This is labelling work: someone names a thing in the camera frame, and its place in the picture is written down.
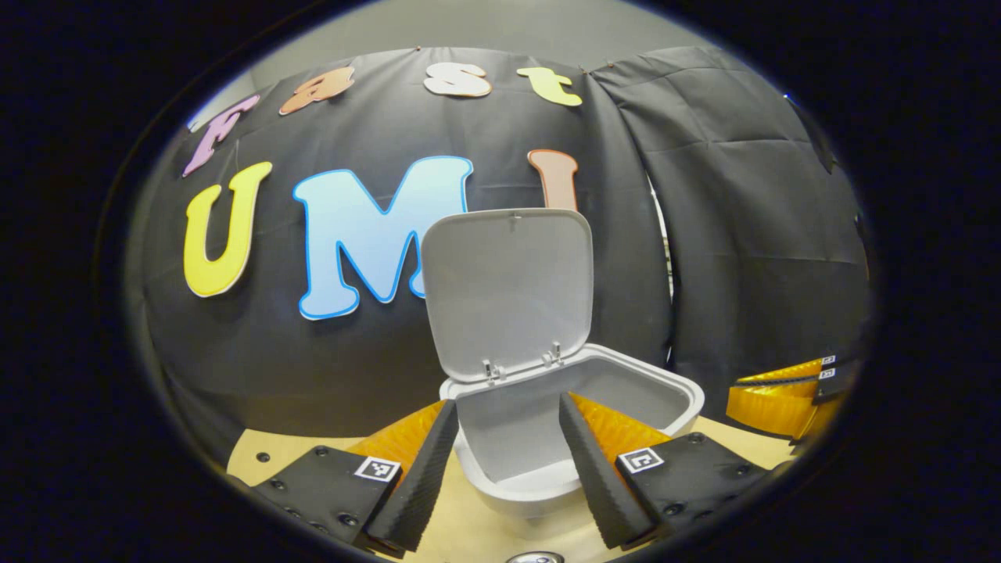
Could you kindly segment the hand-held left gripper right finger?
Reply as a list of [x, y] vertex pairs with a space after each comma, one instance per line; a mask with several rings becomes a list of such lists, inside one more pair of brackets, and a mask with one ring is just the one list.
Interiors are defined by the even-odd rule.
[[560, 395], [558, 420], [608, 548], [626, 551], [701, 526], [773, 476], [703, 432], [669, 437], [579, 393]]

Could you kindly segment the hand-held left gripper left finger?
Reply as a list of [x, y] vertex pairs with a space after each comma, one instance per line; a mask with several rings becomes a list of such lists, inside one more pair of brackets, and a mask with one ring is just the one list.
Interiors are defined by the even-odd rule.
[[455, 400], [439, 400], [350, 448], [313, 442], [283, 468], [271, 455], [248, 485], [323, 535], [403, 558], [428, 527], [459, 428]]

